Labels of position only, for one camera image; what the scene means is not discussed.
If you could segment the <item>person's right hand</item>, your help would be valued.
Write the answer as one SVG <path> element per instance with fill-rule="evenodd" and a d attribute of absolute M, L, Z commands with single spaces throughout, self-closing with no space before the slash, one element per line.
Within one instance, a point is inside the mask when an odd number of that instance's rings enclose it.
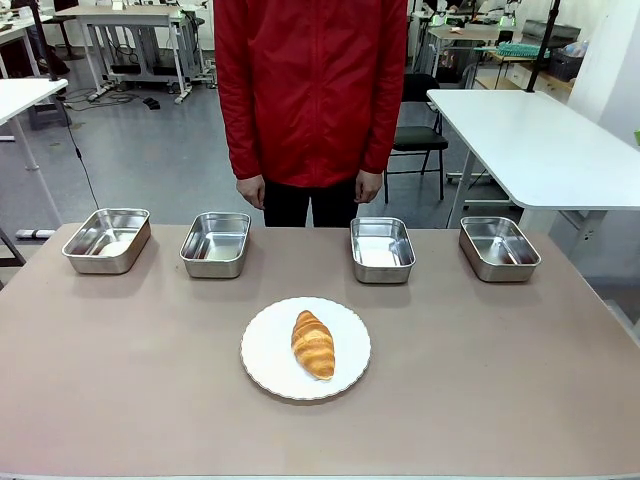
<path fill-rule="evenodd" d="M 236 189 L 251 206 L 258 210 L 264 209 L 265 181 L 261 175 L 238 180 Z"/>

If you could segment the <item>person's left hand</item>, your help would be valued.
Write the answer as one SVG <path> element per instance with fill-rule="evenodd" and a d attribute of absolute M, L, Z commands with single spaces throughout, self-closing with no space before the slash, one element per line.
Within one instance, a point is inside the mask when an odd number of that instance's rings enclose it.
<path fill-rule="evenodd" d="M 355 202 L 365 204 L 372 202 L 383 184 L 383 175 L 360 170 L 355 183 Z"/>

